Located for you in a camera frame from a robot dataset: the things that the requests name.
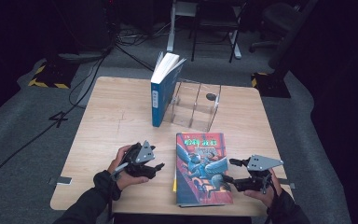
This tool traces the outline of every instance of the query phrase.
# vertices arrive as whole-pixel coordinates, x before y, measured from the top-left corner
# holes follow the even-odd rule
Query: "wooden table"
[[[245,197],[234,187],[232,205],[179,208],[172,192],[175,135],[179,132],[198,131],[165,121],[159,128],[152,126],[150,80],[98,78],[62,170],[62,176],[73,178],[72,184],[57,186],[51,208],[66,210],[84,191],[93,187],[92,178],[107,169],[118,148],[147,140],[156,146],[156,158],[148,165],[164,162],[165,166],[148,183],[126,188],[121,199],[114,202],[115,212],[215,216],[266,214],[264,204]],[[280,158],[256,89],[222,86],[219,108],[210,132],[225,134],[229,159],[248,159],[252,154]],[[249,176],[243,167],[229,165],[228,168],[229,175],[234,178]],[[277,177],[286,178],[283,166],[274,170]],[[283,187],[291,193],[288,186]]]

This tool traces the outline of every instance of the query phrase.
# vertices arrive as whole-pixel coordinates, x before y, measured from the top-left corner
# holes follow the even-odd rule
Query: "blue book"
[[[178,76],[186,59],[179,61],[179,55],[161,52],[151,78],[152,124],[159,127],[165,111],[171,102]]]

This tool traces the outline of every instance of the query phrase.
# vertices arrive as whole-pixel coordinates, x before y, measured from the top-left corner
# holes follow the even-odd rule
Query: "colorful book cover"
[[[233,204],[222,133],[176,135],[176,203],[181,207]]]

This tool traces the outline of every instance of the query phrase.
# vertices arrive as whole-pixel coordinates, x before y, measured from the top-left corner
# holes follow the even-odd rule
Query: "acrylic book holder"
[[[163,121],[209,132],[219,106],[220,85],[178,79]]]

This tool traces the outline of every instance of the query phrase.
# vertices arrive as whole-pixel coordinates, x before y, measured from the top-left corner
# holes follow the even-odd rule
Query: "chair leg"
[[[240,32],[237,31],[236,34],[235,34],[234,43],[232,43],[232,46],[231,46],[231,55],[229,57],[229,62],[230,63],[232,62],[232,56],[234,56],[235,46],[237,46],[237,39],[238,39],[239,35],[240,35]]]
[[[193,52],[191,53],[191,62],[194,62],[194,52],[196,51],[196,42],[197,42],[197,31],[198,31],[198,26],[194,27],[194,38],[193,38]]]

